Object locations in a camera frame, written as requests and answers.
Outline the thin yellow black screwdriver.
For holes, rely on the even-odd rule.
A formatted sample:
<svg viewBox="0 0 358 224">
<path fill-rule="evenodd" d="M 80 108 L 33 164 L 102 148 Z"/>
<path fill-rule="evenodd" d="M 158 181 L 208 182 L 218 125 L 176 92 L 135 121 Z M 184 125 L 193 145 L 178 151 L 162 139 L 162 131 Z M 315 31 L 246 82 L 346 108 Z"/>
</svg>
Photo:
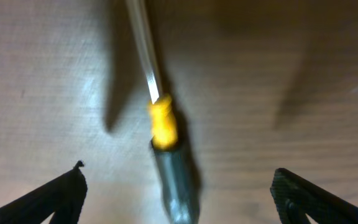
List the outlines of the thin yellow black screwdriver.
<svg viewBox="0 0 358 224">
<path fill-rule="evenodd" d="M 162 201 L 170 223 L 198 223 L 200 206 L 188 164 L 188 146 L 181 136 L 173 99 L 161 82 L 154 38 L 146 2 L 126 0 L 139 61 L 149 89 L 150 148 L 162 189 Z"/>
</svg>

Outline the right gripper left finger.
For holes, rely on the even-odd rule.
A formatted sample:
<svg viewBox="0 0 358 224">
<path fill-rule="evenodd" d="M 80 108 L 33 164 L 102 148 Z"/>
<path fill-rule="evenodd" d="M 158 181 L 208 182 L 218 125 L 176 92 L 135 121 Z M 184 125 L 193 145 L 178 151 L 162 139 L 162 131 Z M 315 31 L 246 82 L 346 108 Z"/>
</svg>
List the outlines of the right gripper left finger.
<svg viewBox="0 0 358 224">
<path fill-rule="evenodd" d="M 78 161 L 74 167 L 59 177 L 0 207 L 0 224 L 50 223 L 77 224 L 88 191 Z"/>
</svg>

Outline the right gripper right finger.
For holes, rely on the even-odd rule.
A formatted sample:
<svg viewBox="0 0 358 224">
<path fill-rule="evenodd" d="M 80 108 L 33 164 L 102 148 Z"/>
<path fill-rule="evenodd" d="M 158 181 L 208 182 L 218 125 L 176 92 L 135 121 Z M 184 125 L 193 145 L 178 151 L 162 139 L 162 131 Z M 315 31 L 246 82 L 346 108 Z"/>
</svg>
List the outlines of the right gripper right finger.
<svg viewBox="0 0 358 224">
<path fill-rule="evenodd" d="M 308 180 L 279 168 L 270 187 L 280 221 L 284 224 L 358 224 L 358 207 Z"/>
</svg>

